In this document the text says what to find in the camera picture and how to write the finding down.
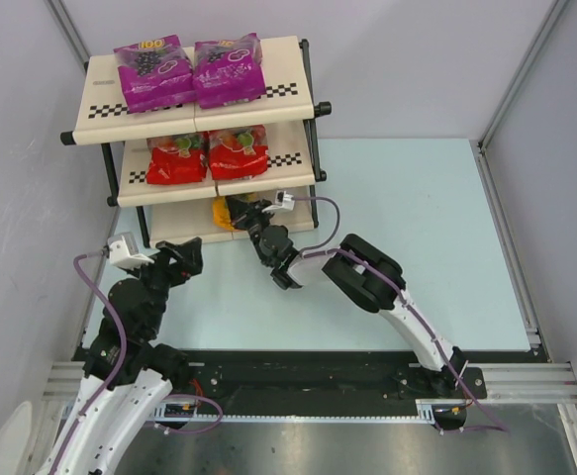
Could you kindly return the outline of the orange mango candy bag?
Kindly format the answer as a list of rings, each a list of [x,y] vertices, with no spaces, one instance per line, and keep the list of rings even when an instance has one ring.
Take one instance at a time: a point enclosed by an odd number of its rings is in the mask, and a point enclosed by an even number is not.
[[[248,203],[247,194],[216,197],[212,204],[215,225],[230,232],[236,231],[234,221],[246,211]]]

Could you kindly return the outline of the red fruit candy bag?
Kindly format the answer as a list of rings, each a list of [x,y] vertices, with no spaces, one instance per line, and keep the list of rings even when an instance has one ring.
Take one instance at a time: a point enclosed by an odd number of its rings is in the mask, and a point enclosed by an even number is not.
[[[232,181],[265,173],[268,143],[263,125],[213,130],[208,133],[209,168],[216,181]]]
[[[202,182],[208,171],[207,139],[205,133],[147,139],[150,163],[145,181],[163,186]]]

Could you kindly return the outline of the purple grape candy bag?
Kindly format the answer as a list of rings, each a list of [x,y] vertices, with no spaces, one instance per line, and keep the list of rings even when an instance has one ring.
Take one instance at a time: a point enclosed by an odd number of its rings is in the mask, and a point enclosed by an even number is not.
[[[193,65],[176,35],[116,47],[121,90],[130,113],[193,103]]]
[[[256,33],[236,40],[196,42],[194,58],[193,87],[201,109],[250,102],[266,92]]]

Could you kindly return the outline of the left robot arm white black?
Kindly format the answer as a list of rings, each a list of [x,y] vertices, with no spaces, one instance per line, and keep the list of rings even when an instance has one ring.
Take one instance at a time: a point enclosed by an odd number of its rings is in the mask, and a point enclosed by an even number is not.
[[[121,233],[100,250],[127,278],[103,293],[98,333],[85,351],[73,407],[42,474],[113,474],[148,416],[192,379],[187,355],[157,343],[169,292],[203,270],[202,241],[161,241],[146,255]]]

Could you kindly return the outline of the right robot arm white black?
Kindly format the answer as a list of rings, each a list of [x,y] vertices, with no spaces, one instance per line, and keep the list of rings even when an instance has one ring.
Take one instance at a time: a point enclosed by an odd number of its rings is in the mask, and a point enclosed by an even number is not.
[[[325,242],[299,249],[288,229],[271,223],[280,211],[290,211],[299,199],[285,192],[270,202],[247,195],[225,199],[231,225],[248,234],[262,265],[283,290],[328,280],[358,308],[383,317],[407,342],[429,383],[439,394],[463,386],[467,366],[461,349],[450,343],[420,312],[403,277],[402,266],[356,234],[337,247]]]

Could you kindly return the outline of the beige three-tier shelf rack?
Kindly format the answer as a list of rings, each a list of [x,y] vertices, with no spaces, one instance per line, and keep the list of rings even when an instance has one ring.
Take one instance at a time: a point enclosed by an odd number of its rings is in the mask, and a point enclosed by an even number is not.
[[[66,145],[101,147],[112,207],[137,212],[142,241],[229,240],[229,199],[277,192],[294,231],[318,225],[305,203],[326,177],[310,48],[296,37],[199,42],[165,36],[91,57]]]

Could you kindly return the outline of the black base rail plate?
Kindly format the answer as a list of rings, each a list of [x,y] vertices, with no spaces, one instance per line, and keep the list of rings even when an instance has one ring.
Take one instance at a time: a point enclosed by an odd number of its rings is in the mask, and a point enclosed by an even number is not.
[[[419,400],[482,400],[489,379],[482,363],[540,363],[528,352],[462,352],[463,386],[439,394],[410,351],[181,350],[192,371],[176,393],[206,397],[204,414],[229,417],[361,418],[408,416]]]

